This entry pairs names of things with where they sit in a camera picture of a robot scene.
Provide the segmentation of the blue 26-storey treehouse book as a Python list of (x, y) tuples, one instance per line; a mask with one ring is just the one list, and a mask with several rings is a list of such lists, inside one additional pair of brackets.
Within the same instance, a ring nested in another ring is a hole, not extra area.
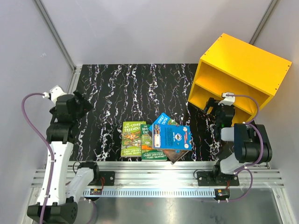
[(163, 112), (149, 127), (149, 133), (151, 137), (153, 137), (155, 134), (161, 134), (161, 130), (164, 125), (179, 126), (179, 124), (175, 120), (171, 119), (168, 115), (166, 115)]

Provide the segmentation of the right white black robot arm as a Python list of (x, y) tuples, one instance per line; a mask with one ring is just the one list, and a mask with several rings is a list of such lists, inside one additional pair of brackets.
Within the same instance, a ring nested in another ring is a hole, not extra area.
[(227, 158), (218, 160), (211, 171), (197, 172), (199, 186), (239, 186), (238, 174), (241, 171), (272, 159), (272, 149), (264, 125), (254, 125), (252, 121), (233, 123), (236, 95), (227, 92), (222, 97), (222, 100), (209, 98), (204, 113), (212, 110), (215, 138), (231, 142), (234, 151)]

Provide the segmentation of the green 104-storey treehouse book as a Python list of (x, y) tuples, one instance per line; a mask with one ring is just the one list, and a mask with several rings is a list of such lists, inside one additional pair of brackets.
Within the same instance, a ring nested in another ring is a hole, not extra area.
[(152, 132), (149, 128), (150, 125), (141, 124), (142, 161), (167, 161), (167, 156), (163, 151), (153, 149)]

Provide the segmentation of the dark tale of two cities book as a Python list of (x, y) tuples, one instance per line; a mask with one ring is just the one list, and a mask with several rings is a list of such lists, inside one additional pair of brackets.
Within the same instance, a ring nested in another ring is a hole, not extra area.
[(189, 151), (179, 150), (176, 152), (175, 150), (163, 150), (163, 153), (167, 156), (167, 158), (171, 161), (172, 165), (176, 163), (178, 160), (183, 158)]

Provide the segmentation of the blue back-cover book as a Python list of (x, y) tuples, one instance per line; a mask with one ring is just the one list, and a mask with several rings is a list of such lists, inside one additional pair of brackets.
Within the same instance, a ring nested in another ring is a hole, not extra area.
[(191, 136), (189, 126), (155, 124), (152, 133), (152, 147), (155, 150), (191, 151)]

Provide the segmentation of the green 65-storey treehouse book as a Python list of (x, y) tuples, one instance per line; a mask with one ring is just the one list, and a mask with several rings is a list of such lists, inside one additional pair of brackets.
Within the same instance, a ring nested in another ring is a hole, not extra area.
[(121, 134), (121, 157), (141, 157), (141, 125), (145, 121), (124, 121)]

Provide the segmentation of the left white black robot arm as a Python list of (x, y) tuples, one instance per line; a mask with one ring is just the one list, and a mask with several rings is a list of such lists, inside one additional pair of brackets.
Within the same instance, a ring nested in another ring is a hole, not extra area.
[(66, 181), (68, 161), (78, 134), (79, 121), (92, 105), (78, 91), (65, 93), (55, 86), (41, 94), (54, 103), (46, 136), (38, 135), (48, 149), (42, 190), (36, 204), (27, 208), (27, 216), (40, 224), (72, 224), (78, 213), (78, 202), (86, 187), (100, 182), (95, 162), (80, 163), (75, 177)]

